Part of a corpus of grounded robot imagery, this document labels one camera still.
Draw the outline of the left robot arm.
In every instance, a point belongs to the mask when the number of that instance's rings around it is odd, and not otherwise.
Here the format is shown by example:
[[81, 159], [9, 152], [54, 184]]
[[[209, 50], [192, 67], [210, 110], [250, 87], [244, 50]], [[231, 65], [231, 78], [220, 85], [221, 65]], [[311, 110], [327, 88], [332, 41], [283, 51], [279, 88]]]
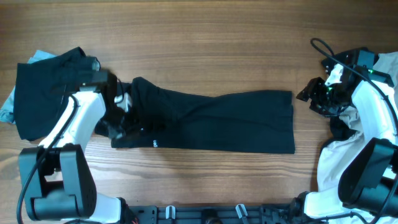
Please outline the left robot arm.
[[123, 134], [125, 110], [115, 102], [119, 80], [93, 57], [54, 57], [20, 63], [16, 124], [22, 139], [39, 140], [18, 157], [21, 192], [16, 220], [125, 223], [132, 218], [122, 198], [98, 193], [85, 157], [97, 125]]

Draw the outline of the black t-shirt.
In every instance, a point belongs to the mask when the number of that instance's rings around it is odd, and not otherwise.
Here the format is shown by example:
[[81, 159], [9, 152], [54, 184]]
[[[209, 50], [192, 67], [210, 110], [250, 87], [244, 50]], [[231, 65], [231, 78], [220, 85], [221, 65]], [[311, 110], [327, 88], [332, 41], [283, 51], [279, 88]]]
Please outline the black t-shirt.
[[132, 98], [113, 148], [164, 147], [293, 154], [292, 92], [259, 90], [201, 96], [166, 90], [137, 77], [123, 83]]

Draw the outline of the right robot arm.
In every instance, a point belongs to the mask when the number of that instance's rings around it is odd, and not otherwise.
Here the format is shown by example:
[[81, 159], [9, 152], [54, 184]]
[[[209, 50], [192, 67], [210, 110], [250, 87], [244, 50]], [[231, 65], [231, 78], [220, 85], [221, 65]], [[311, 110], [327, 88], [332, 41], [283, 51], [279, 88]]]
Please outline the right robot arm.
[[327, 79], [297, 95], [340, 125], [321, 151], [318, 190], [297, 202], [303, 219], [327, 223], [397, 222], [397, 106], [384, 55], [365, 47], [327, 57]]

